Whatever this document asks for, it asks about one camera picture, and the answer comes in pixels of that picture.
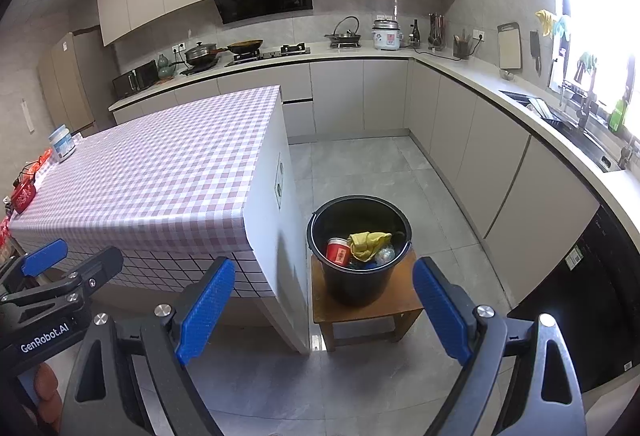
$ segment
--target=countertop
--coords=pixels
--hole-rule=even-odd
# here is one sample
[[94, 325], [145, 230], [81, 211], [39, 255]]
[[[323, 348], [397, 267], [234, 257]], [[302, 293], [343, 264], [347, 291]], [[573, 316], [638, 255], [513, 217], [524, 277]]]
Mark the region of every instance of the countertop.
[[193, 84], [200, 80], [224, 76], [237, 71], [277, 66], [279, 64], [331, 59], [413, 58], [466, 84], [484, 96], [484, 98], [504, 109], [505, 112], [535, 132], [543, 141], [555, 149], [561, 157], [575, 167], [584, 177], [584, 180], [600, 195], [600, 201], [605, 202], [610, 207], [628, 232], [636, 248], [640, 251], [640, 182], [638, 182], [629, 170], [604, 174], [593, 161], [587, 158], [587, 156], [568, 139], [540, 119], [540, 117], [533, 115], [526, 108], [502, 94], [501, 91], [528, 93], [544, 98], [551, 104], [553, 103], [552, 95], [519, 76], [516, 76], [513, 81], [504, 80], [500, 78], [500, 73], [496, 66], [476, 58], [468, 61], [453, 61], [441, 57], [451, 57], [450, 50], [437, 53], [439, 56], [433, 56], [418, 53], [409, 48], [402, 48], [398, 51], [376, 50], [373, 48], [371, 41], [362, 41], [361, 44], [361, 48], [337, 50], [329, 48], [327, 42], [311, 43], [307, 44], [311, 50], [309, 54], [268, 59], [232, 67], [225, 67], [225, 63], [229, 62], [230, 56], [223, 54], [224, 57], [221, 58], [218, 65], [211, 70], [191, 76], [176, 76], [168, 82], [158, 84], [143, 92], [119, 100], [110, 107], [110, 110], [113, 111], [125, 107], [170, 89]]
[[251, 250], [242, 216], [278, 86], [142, 116], [85, 138], [9, 228], [20, 244]]

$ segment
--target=sink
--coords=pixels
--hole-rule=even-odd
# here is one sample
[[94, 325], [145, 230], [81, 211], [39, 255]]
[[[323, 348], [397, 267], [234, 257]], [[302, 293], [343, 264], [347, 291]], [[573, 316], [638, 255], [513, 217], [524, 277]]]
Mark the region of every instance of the sink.
[[[522, 95], [520, 93], [503, 92], [509, 98], [515, 100], [524, 108], [530, 102], [530, 96]], [[602, 172], [619, 171], [615, 158], [611, 156], [588, 132], [578, 129], [573, 124], [570, 124], [565, 118], [555, 114], [552, 111], [555, 120], [545, 120], [556, 131], [564, 136], [569, 142], [573, 143], [583, 154], [593, 161]]]

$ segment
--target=microwave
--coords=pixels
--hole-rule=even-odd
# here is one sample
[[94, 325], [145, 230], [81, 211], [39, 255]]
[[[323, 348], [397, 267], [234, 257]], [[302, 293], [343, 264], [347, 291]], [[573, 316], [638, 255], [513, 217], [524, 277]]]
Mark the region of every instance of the microwave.
[[158, 67], [152, 60], [113, 79], [113, 89], [118, 98], [126, 98], [138, 91], [146, 90], [158, 82]]

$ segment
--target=screw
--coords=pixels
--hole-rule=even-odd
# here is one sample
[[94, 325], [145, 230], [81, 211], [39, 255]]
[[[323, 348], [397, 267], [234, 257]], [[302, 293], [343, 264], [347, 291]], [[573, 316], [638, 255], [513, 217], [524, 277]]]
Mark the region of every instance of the screw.
[[96, 326], [102, 326], [103, 324], [106, 324], [108, 320], [109, 316], [106, 313], [98, 313], [94, 317], [94, 324]]
[[166, 317], [169, 313], [171, 313], [171, 306], [168, 304], [159, 304], [154, 310], [156, 317]]
[[540, 315], [540, 323], [547, 328], [552, 328], [556, 325], [556, 319], [548, 313], [543, 313], [542, 315]]
[[491, 306], [487, 306], [485, 304], [481, 304], [478, 306], [478, 315], [485, 319], [490, 319], [495, 315], [495, 311]]

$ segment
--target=yellow cloth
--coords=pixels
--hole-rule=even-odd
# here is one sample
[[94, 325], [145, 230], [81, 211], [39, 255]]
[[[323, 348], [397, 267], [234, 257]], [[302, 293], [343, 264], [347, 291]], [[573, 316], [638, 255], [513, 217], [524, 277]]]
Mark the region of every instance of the yellow cloth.
[[373, 259], [382, 248], [391, 240], [391, 234], [382, 232], [363, 232], [361, 234], [351, 234], [349, 236], [349, 246], [351, 254], [357, 260], [367, 262]]
[[551, 35], [554, 22], [558, 20], [558, 16], [552, 14], [549, 10], [538, 10], [536, 16], [540, 19], [542, 25], [542, 37]]

